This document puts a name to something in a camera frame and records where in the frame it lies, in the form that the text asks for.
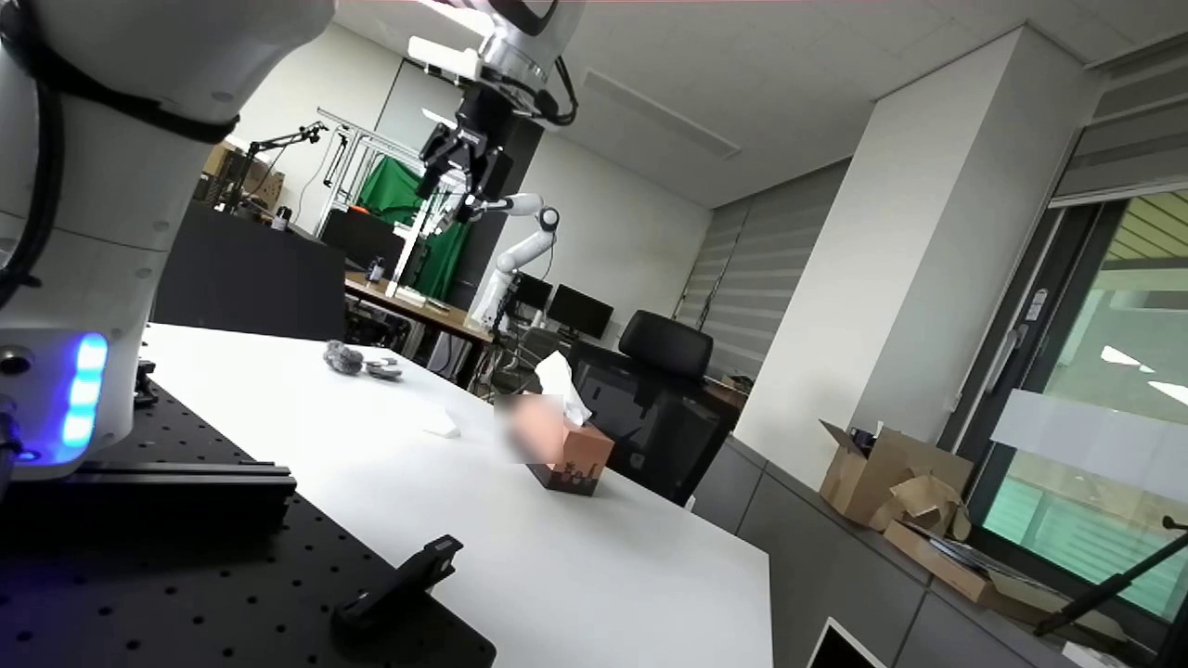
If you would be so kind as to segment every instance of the white table surface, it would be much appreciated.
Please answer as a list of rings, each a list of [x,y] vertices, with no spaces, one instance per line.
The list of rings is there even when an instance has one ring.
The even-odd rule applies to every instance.
[[[433,599],[500,668],[769,668],[769,556],[605,476],[542,490],[508,417],[404,359],[399,385],[343,380],[321,342],[150,325],[155,382],[390,563],[466,542]]]

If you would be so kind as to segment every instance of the black chair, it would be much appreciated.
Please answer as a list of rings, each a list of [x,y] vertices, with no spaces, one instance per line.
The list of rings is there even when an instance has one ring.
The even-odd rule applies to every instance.
[[[714,338],[634,313],[621,351],[572,351],[589,422],[617,443],[609,467],[683,504],[734,422],[733,408],[703,390]]]
[[[343,338],[343,253],[191,208],[155,291],[155,324]]]

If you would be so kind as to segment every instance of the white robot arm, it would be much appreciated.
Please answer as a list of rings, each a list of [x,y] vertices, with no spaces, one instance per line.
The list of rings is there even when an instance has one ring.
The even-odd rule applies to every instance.
[[[579,0],[454,4],[498,22],[454,149],[440,151],[480,193],[498,181],[487,167],[525,107],[516,89],[566,121],[545,67]],[[331,0],[0,0],[5,479],[13,459],[14,479],[72,476],[131,436],[140,329],[192,175],[264,74],[331,14]]]
[[[542,204],[532,193],[516,193],[508,201],[498,201],[494,208],[506,208],[508,217],[534,217],[540,230],[529,235],[519,246],[498,253],[498,260],[492,262],[483,291],[469,313],[487,329],[498,324],[498,313],[506,307],[516,271],[540,260],[542,253],[550,253],[557,246],[557,228],[561,228],[561,212]]]

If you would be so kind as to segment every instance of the white wall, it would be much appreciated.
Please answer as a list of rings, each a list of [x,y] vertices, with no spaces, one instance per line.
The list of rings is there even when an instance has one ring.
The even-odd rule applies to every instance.
[[[542,136],[519,188],[561,208],[545,283],[612,306],[605,342],[621,342],[638,307],[672,314],[711,230],[711,208],[694,208],[557,134]],[[494,257],[532,230],[534,219],[508,219]]]
[[[817,486],[817,420],[935,439],[1089,105],[1009,34],[875,105],[739,439]]]
[[[343,26],[331,26],[323,39],[297,48],[282,58],[234,129],[234,140],[261,140],[274,134],[294,134],[316,119],[316,107],[328,107],[343,119],[360,128],[375,128],[381,102],[399,78],[401,58]],[[328,151],[336,149],[331,136],[321,145],[294,145],[279,170],[287,175],[287,204],[297,212],[305,230],[316,230],[328,217],[328,188],[316,181]]]

